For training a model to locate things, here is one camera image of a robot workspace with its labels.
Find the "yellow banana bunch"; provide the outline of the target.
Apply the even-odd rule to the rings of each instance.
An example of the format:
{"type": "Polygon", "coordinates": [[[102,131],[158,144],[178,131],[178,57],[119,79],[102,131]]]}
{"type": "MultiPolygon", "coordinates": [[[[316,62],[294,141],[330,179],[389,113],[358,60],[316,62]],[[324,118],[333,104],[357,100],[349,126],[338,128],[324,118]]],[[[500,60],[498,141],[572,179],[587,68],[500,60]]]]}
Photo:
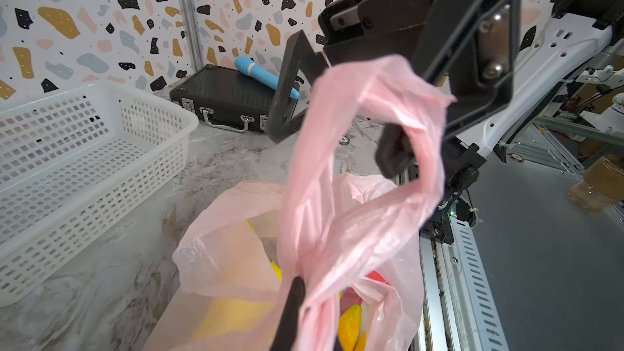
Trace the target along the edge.
{"type": "MultiPolygon", "coordinates": [[[[282,271],[277,262],[276,242],[274,237],[268,237],[263,242],[265,254],[276,278],[281,283],[282,271]]],[[[364,350],[367,344],[367,332],[362,325],[362,299],[348,287],[339,293],[341,299],[341,318],[338,326],[338,338],[342,350],[364,350]]]]}

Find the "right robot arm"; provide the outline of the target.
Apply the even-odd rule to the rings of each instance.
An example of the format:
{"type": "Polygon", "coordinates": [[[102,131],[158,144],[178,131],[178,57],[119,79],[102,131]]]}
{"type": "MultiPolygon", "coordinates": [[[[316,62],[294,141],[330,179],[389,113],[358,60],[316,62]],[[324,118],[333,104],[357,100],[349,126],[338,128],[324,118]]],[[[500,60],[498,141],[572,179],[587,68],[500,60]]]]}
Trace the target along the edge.
{"type": "Polygon", "coordinates": [[[521,33],[522,0],[337,0],[318,18],[325,39],[314,52],[304,32],[287,41],[264,132],[281,142],[304,116],[287,103],[298,73],[316,81],[330,65],[398,54],[425,81],[449,77],[442,157],[445,194],[423,237],[452,244],[450,208],[489,154],[529,123],[562,82],[588,64],[606,64],[623,36],[623,0],[554,0],[541,33],[521,33]]]}

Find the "pink plastic bag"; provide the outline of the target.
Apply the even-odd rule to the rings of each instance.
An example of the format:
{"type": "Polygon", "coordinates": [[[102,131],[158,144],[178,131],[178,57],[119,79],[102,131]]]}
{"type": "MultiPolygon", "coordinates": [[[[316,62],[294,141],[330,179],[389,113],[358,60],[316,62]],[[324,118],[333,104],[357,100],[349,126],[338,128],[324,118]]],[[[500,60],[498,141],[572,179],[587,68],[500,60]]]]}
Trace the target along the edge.
{"type": "Polygon", "coordinates": [[[148,350],[268,350],[292,280],[305,282],[295,350],[331,350],[341,299],[363,300],[366,347],[406,350],[423,316],[419,230],[444,192],[441,155],[418,178],[334,172],[334,153],[354,117],[386,121],[375,98],[381,58],[329,68],[312,89],[285,185],[244,180],[192,222],[172,258],[180,287],[148,350]],[[283,280],[263,242],[274,237],[283,280]]]}

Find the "black case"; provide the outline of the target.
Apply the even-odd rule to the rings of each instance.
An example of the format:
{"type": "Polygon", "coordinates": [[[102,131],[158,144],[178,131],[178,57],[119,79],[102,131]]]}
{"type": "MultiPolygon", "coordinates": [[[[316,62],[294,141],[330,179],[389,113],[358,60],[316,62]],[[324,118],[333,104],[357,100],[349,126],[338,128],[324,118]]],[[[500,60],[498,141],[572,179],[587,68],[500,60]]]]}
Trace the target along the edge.
{"type": "Polygon", "coordinates": [[[264,133],[276,91],[237,69],[208,64],[170,92],[212,128],[264,133]]]}

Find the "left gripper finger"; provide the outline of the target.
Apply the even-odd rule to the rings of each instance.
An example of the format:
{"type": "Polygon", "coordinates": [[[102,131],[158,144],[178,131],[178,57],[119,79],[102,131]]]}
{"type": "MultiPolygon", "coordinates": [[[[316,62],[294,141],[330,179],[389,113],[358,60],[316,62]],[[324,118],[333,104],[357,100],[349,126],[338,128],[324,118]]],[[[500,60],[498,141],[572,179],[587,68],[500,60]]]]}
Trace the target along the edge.
{"type": "Polygon", "coordinates": [[[297,339],[299,310],[306,297],[302,277],[293,279],[270,351],[291,351],[297,339]]]}

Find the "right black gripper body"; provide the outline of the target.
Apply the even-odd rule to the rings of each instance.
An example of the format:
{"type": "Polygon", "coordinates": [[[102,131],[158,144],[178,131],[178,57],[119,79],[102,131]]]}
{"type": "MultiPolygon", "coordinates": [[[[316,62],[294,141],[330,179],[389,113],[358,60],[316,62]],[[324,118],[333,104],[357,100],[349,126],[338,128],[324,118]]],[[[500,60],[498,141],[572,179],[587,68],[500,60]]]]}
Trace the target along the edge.
{"type": "Polygon", "coordinates": [[[468,49],[478,75],[512,67],[510,0],[337,0],[318,22],[332,66],[401,55],[434,83],[468,49]]]}

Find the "aluminium rail frame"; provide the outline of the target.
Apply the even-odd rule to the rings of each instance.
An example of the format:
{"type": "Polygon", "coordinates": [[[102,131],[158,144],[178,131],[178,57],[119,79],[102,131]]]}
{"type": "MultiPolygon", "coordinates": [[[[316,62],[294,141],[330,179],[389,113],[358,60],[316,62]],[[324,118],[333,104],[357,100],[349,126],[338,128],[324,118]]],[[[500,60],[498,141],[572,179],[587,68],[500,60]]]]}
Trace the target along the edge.
{"type": "Polygon", "coordinates": [[[425,302],[411,350],[507,350],[508,342],[473,233],[468,195],[483,157],[447,162],[446,200],[420,232],[425,302]]]}

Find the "white plastic basket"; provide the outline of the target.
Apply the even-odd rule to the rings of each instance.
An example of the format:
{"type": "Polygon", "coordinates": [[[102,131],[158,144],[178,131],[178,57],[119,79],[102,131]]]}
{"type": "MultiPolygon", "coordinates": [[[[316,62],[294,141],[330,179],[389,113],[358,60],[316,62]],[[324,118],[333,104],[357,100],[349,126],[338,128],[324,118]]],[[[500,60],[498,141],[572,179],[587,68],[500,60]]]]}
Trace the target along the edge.
{"type": "Polygon", "coordinates": [[[113,81],[1,110],[1,304],[19,302],[181,172],[198,118],[113,81]]]}

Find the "blue microphone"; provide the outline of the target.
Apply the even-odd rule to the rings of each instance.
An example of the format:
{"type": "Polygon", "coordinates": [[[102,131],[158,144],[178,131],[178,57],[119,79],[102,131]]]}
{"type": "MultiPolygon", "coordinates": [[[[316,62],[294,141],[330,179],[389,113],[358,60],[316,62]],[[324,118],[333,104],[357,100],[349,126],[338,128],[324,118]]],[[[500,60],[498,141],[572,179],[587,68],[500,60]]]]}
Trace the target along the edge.
{"type": "Polygon", "coordinates": [[[234,61],[236,69],[242,74],[255,79],[263,85],[278,90],[279,77],[260,67],[251,58],[244,56],[237,56],[234,61]]]}

